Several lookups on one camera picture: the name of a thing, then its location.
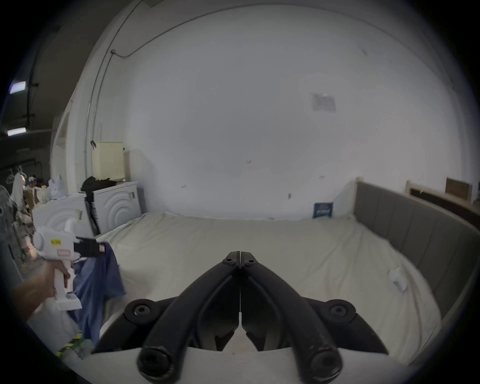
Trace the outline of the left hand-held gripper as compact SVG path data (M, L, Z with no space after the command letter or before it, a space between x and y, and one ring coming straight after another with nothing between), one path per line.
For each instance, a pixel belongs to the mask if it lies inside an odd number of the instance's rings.
M104 256L107 252L105 242L97 242L91 237L75 236L76 219L67 219L64 229L58 231L48 226L39 226L33 235L33 245L39 256L46 261L61 262L65 269L80 258ZM61 270L54 271L54 299L60 311L82 309L80 299L65 288L65 275Z

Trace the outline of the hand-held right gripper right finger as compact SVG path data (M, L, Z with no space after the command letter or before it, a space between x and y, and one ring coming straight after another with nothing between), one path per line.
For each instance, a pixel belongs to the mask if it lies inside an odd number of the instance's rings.
M327 384L339 376L339 348L388 356L351 303L302 297L249 252L241 252L241 318L257 351L292 349L305 383Z

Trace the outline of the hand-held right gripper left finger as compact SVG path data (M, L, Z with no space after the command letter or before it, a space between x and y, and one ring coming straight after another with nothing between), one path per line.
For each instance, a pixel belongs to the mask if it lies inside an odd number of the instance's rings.
M131 301L93 354L140 348L138 372L154 384L174 383L188 347L223 351L239 326L240 252L230 252L177 297Z

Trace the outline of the person's left hand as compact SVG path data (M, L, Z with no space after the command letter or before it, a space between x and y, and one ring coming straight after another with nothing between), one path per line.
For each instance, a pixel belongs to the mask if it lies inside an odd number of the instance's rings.
M13 297L22 318L28 319L46 299L55 295L56 271L62 276L63 289L67 289L71 266L71 262L65 266L62 261L45 261L36 275L15 288Z

